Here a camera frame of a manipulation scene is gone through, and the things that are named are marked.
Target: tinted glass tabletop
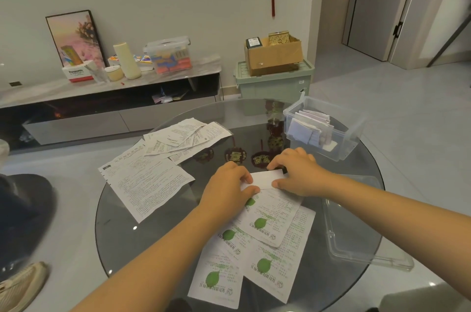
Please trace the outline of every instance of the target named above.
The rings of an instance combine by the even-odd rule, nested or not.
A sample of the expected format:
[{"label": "tinted glass tabletop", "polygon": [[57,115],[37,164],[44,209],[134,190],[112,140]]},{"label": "tinted glass tabletop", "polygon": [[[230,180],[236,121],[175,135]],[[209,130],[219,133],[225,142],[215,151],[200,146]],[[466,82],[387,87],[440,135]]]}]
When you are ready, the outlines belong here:
[{"label": "tinted glass tabletop", "polygon": [[[183,162],[181,167],[195,181],[184,186],[140,224],[106,184],[96,217],[97,249],[106,273],[111,275],[117,272],[196,207],[209,178],[226,159],[238,161],[251,173],[262,172],[270,157],[284,148],[296,148],[296,143],[287,140],[284,135],[283,109],[287,106],[289,103],[263,99],[222,101],[183,113],[158,127],[157,130],[194,117],[205,123],[216,121],[231,130],[233,136]],[[331,172],[374,176],[383,186],[376,161],[362,143],[344,161],[334,162],[322,155],[314,155],[317,162]],[[342,261],[329,255],[320,198],[305,198],[302,205],[314,210],[316,215],[288,304],[283,304],[244,278],[240,311],[321,311],[343,296],[367,268],[366,264]],[[381,236],[373,231],[364,236],[362,250],[374,254]],[[182,310],[231,311],[187,297],[197,261],[194,261],[175,292],[175,299],[181,298],[187,302],[180,304],[185,306]]]}]

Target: gray door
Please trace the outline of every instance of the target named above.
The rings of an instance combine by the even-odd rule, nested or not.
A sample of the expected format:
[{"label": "gray door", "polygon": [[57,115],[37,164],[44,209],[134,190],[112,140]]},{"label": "gray door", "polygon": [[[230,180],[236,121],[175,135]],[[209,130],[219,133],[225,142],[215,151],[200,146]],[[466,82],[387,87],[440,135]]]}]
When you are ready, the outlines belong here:
[{"label": "gray door", "polygon": [[350,0],[344,43],[386,61],[406,0]]}]

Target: cabinet drawer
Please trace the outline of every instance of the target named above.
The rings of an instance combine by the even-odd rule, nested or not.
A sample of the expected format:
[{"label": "cabinet drawer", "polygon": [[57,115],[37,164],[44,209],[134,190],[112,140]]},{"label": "cabinet drawer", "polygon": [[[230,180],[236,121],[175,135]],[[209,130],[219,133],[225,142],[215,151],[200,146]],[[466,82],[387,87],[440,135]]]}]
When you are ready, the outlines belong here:
[{"label": "cabinet drawer", "polygon": [[120,114],[131,132],[153,130],[183,112],[214,102],[216,102],[214,96],[208,96],[193,100],[169,102],[168,104],[130,108],[121,110]]},{"label": "cabinet drawer", "polygon": [[119,112],[25,123],[23,127],[42,145],[129,132]]}]

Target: forearm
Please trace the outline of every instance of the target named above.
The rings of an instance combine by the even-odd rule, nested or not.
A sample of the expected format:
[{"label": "forearm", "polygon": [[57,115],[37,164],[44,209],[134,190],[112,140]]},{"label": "forearm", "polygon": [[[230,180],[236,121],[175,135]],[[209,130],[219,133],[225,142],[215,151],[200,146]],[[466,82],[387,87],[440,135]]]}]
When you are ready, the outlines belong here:
[{"label": "forearm", "polygon": [[163,238],[86,297],[73,312],[163,311],[218,224],[195,208]]},{"label": "forearm", "polygon": [[326,197],[384,235],[471,298],[471,218],[346,177],[330,179]]}]

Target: picture frame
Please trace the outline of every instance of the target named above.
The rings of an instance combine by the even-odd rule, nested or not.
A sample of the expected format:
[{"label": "picture frame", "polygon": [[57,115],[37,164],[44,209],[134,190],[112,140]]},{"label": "picture frame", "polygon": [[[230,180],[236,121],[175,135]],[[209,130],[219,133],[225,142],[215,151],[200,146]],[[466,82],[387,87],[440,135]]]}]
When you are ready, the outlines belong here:
[{"label": "picture frame", "polygon": [[46,17],[62,67],[93,60],[106,67],[105,54],[91,11],[82,10]]}]

